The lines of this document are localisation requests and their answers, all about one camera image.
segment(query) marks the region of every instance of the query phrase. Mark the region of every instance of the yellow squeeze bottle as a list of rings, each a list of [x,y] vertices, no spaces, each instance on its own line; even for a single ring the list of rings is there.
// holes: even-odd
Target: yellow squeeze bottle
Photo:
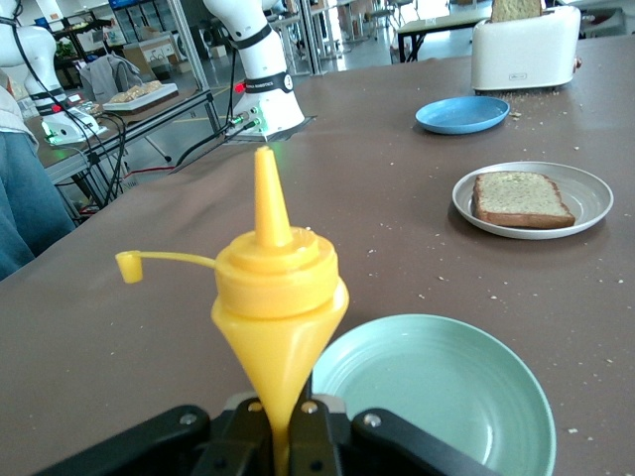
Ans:
[[[289,423],[302,388],[348,307],[332,244],[289,224],[273,151],[256,152],[255,230],[235,238],[215,262],[177,253],[125,252],[126,282],[140,281],[141,258],[215,268],[211,318],[223,333],[267,413],[277,476],[288,475]]]

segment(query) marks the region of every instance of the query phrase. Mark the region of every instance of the jeans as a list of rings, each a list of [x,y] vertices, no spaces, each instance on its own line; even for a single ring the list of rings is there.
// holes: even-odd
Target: jeans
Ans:
[[[0,280],[74,228],[29,137],[0,132]]]

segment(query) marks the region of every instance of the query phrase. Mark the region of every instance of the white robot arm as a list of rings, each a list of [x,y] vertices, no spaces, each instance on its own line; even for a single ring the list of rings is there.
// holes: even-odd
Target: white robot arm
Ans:
[[[260,124],[241,135],[267,138],[305,120],[300,110],[280,37],[267,23],[263,10],[277,0],[203,0],[223,23],[245,68],[245,95],[234,113]]]
[[[287,73],[282,42],[263,13],[263,9],[271,8],[277,0],[203,2],[230,32],[245,68],[245,95],[234,108],[234,114],[245,121],[256,121],[258,125],[241,135],[266,139],[301,124],[305,116],[298,106],[293,82]],[[55,74],[55,40],[44,28],[16,27],[14,16],[18,4],[19,0],[0,0],[0,66],[24,64],[24,54],[31,67],[25,87],[38,111],[45,117],[45,129],[51,133],[52,142],[80,142],[86,137],[86,131],[95,134],[102,132],[103,129],[89,115],[75,109],[68,117],[60,111],[56,102],[65,106],[66,95]],[[14,31],[17,32],[22,52],[16,44]]]
[[[44,28],[18,27],[14,18],[18,5],[18,0],[0,0],[0,67],[28,65],[25,88],[44,117],[48,140],[71,144],[103,132],[105,128],[100,128],[88,114],[76,109],[68,111],[66,94],[53,64],[56,41]]]

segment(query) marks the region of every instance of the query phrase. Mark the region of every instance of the white toaster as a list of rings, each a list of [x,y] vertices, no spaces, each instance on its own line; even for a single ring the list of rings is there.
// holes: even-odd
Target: white toaster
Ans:
[[[571,81],[579,27],[579,10],[572,6],[525,20],[483,20],[472,36],[472,88],[523,89]]]

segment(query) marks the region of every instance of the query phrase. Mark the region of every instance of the chair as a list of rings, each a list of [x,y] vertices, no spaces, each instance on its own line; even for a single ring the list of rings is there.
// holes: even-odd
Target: chair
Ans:
[[[414,6],[417,18],[421,20],[421,17],[419,16],[419,0],[388,0],[388,5],[392,5],[392,7],[397,10],[397,23],[400,27],[402,27],[406,23],[404,15],[401,13],[402,7],[405,7],[406,5],[412,5],[413,3],[415,4]]]
[[[395,6],[392,5],[390,1],[385,6],[383,6],[382,3],[382,1],[375,2],[374,10],[364,14],[365,20],[372,25],[371,35],[375,38],[375,41],[377,41],[377,29],[379,28],[379,21],[381,19],[384,20],[384,28],[388,28],[389,26],[393,27],[394,30],[399,28],[399,24],[395,19]]]

